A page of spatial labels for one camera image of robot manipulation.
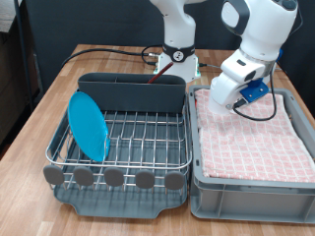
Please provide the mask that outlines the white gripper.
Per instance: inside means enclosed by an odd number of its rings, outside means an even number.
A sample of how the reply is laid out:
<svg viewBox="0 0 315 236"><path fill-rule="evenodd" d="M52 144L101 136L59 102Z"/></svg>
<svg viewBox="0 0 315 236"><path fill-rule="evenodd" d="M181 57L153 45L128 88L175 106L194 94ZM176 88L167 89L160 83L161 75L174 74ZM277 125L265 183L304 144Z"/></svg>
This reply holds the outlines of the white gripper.
<svg viewBox="0 0 315 236"><path fill-rule="evenodd" d="M246 77L231 77L222 72L212 79L209 98L210 109L231 109L234 103L241 97L240 91L247 87L250 80Z"/></svg>

